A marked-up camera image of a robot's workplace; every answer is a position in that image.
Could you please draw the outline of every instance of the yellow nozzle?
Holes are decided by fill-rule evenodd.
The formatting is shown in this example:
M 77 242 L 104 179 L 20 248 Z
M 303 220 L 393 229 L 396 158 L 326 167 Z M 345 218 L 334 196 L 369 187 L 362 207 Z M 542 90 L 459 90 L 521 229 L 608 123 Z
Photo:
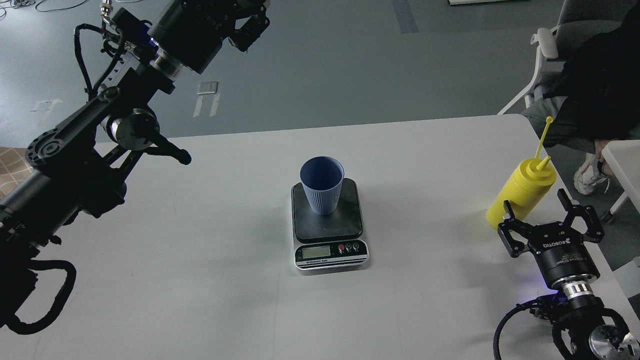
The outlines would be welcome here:
M 547 137 L 547 130 L 549 130 L 549 125 L 551 125 L 551 123 L 554 121 L 554 118 L 547 116 L 546 121 L 547 121 L 547 125 L 545 125 L 545 130 L 542 132 L 542 136 L 540 137 L 540 144 L 538 144 L 538 150 L 536 151 L 536 156 L 535 156 L 536 159 L 538 158 L 538 156 L 540 156 L 540 150 L 542 150 L 542 143 L 545 141 L 545 138 Z
M 547 167 L 547 165 L 549 164 L 549 161 L 551 161 L 551 156 L 547 156 L 546 158 L 544 158 L 539 164 L 538 166 L 536 166 L 536 170 L 542 171 L 545 169 L 545 167 Z

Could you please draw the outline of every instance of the person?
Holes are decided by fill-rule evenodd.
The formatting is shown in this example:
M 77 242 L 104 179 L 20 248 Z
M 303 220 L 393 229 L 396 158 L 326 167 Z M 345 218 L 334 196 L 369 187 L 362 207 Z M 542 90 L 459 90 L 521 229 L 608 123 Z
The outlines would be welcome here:
M 586 153 L 573 176 L 578 192 L 591 195 L 610 179 L 602 149 L 611 140 L 640 139 L 640 2 L 619 28 L 584 42 L 550 90 L 522 115 L 538 136 L 547 116 L 554 118 L 545 147 L 566 143 Z

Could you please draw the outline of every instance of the blue floor stripe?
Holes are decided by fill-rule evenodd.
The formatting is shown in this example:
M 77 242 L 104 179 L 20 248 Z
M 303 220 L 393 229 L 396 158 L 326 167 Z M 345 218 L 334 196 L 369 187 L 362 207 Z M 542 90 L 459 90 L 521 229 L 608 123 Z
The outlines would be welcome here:
M 400 25 L 400 33 L 418 33 L 418 25 L 416 25 L 415 18 L 411 12 L 409 0 L 391 0 L 391 4 L 394 6 L 394 11 L 396 12 L 398 25 Z

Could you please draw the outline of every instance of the white sneaker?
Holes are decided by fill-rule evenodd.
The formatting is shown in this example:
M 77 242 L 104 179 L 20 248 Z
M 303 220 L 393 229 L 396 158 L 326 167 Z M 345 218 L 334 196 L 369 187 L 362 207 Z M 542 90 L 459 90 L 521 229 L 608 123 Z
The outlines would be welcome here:
M 573 185 L 579 193 L 591 195 L 596 190 L 596 184 L 611 180 L 611 176 L 602 173 L 602 165 L 604 163 L 599 162 L 594 154 L 586 154 L 584 163 L 573 175 Z

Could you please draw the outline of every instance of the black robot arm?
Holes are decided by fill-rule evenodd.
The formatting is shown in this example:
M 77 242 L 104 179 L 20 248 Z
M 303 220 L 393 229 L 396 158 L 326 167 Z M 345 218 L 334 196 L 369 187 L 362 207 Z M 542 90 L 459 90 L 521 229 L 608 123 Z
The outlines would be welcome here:
M 494 356 L 501 359 L 499 337 L 506 320 L 519 311 L 530 309 L 536 317 L 553 324 L 554 344 L 566 360 L 638 360 L 640 347 L 629 333 L 627 323 L 615 310 L 605 308 L 590 286 L 600 273 L 584 242 L 598 243 L 604 236 L 595 210 L 571 201 L 563 189 L 557 195 L 567 211 L 564 221 L 536 226 L 516 219 L 509 202 L 504 202 L 506 215 L 504 222 L 498 225 L 498 234 L 507 251 L 512 258 L 531 252 L 547 287 L 557 293 L 538 297 L 510 311 L 496 329 Z M 576 217 L 581 217 L 587 225 L 584 234 L 571 227 Z M 511 231 L 521 235 L 527 243 L 515 240 Z M 607 325 L 604 318 L 611 318 L 614 325 Z M 571 339 L 571 350 L 564 344 L 563 331 L 567 331 Z
M 76 57 L 89 101 L 33 140 L 25 156 L 33 173 L 0 202 L 0 327 L 33 334 L 53 323 L 74 286 L 76 270 L 67 261 L 35 260 L 39 248 L 49 242 L 59 245 L 55 232 L 71 224 L 80 211 L 98 218 L 124 203 L 125 180 L 143 154 L 191 162 L 186 150 L 160 134 L 148 102 L 158 90 L 170 94 L 183 67 L 202 73 L 225 38 L 246 51 L 269 25 L 266 7 L 265 0 L 172 0 L 150 29 L 148 21 L 124 9 L 110 17 L 111 1 L 103 0 L 102 27 L 76 28 Z M 248 20 L 236 29 L 236 21 L 243 18 Z M 94 85 L 81 57 L 81 29 L 101 33 L 103 52 L 113 57 Z M 109 42 L 116 42 L 117 48 Z M 103 85 L 125 49 L 139 65 L 129 68 L 116 85 Z M 104 156 L 94 149 L 100 125 L 117 143 Z M 120 167 L 111 167 L 127 153 Z M 54 268 L 66 271 L 67 278 L 51 310 L 35 323 L 21 322 L 15 313 L 35 289 L 33 271 Z

